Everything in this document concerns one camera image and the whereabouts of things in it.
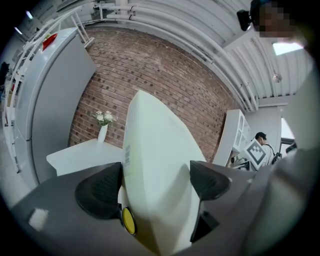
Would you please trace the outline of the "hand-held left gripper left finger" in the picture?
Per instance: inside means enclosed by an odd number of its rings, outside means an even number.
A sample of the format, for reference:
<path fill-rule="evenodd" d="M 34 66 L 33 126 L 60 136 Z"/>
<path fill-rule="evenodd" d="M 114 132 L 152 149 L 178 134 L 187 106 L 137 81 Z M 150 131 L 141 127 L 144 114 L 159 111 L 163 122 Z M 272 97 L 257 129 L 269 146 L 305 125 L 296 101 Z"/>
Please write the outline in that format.
<path fill-rule="evenodd" d="M 50 178 L 27 194 L 12 214 L 51 256 L 149 256 L 122 224 L 120 162 Z"/>

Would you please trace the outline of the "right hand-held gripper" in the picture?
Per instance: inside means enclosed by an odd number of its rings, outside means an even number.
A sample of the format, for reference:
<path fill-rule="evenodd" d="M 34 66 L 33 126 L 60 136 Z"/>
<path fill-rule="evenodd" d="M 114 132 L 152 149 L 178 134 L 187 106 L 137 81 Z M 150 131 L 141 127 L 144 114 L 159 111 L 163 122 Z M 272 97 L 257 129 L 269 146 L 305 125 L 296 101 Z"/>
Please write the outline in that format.
<path fill-rule="evenodd" d="M 267 158 L 266 152 L 255 138 L 243 149 L 243 155 L 257 171 Z"/>

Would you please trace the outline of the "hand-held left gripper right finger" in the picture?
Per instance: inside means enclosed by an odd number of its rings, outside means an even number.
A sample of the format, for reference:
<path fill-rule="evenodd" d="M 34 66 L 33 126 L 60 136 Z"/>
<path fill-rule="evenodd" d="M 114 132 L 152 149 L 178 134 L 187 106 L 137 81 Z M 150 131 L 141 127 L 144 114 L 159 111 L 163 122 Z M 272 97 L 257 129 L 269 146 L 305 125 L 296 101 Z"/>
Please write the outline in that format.
<path fill-rule="evenodd" d="M 191 246 L 179 256 L 244 256 L 245 242 L 263 203 L 273 170 L 238 170 L 190 162 L 190 181 L 199 196 Z"/>

